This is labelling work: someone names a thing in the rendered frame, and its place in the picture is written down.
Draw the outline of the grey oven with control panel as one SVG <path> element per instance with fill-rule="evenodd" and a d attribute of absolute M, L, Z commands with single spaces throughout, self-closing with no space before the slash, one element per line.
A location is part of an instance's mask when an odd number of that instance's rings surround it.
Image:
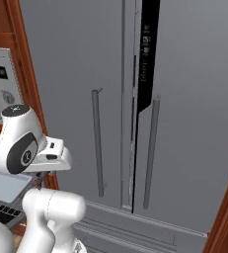
<path fill-rule="evenodd" d="M 0 122 L 5 108 L 23 103 L 11 49 L 0 47 Z"/>

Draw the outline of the grey fridge drawer front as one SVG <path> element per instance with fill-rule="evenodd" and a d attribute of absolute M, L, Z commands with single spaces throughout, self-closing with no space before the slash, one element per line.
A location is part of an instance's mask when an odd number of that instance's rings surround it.
<path fill-rule="evenodd" d="M 75 230 L 89 253 L 202 253 L 206 241 L 202 232 L 93 202 Z"/>

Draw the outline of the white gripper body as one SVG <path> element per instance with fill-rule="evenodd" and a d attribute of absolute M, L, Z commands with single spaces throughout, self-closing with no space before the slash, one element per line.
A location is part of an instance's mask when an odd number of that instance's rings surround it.
<path fill-rule="evenodd" d="M 71 154 L 66 147 L 63 147 L 60 154 L 46 154 L 44 152 L 39 153 L 29 166 L 29 171 L 64 171 L 70 170 L 71 166 Z"/>

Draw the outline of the brown wooden cabinet frame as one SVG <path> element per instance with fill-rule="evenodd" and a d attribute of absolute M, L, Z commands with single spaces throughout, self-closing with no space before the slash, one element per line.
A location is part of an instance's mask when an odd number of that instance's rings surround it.
<path fill-rule="evenodd" d="M 30 54 L 20 0 L 0 0 L 0 47 L 12 50 L 24 102 L 37 114 L 41 135 L 46 135 L 38 85 Z"/>

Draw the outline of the grey fridge door with black edge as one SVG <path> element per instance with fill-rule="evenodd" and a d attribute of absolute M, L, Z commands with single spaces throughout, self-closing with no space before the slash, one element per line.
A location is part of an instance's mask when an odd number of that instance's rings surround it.
<path fill-rule="evenodd" d="M 228 0 L 143 0 L 132 209 L 211 229 L 228 185 Z M 160 112 L 143 208 L 152 103 Z"/>

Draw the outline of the grey oven door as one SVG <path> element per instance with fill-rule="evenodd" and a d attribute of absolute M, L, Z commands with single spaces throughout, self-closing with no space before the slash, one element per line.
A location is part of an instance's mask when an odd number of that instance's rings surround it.
<path fill-rule="evenodd" d="M 26 216 L 22 208 L 25 193 L 41 185 L 42 174 L 22 173 L 19 175 L 0 174 L 0 222 L 13 229 Z"/>

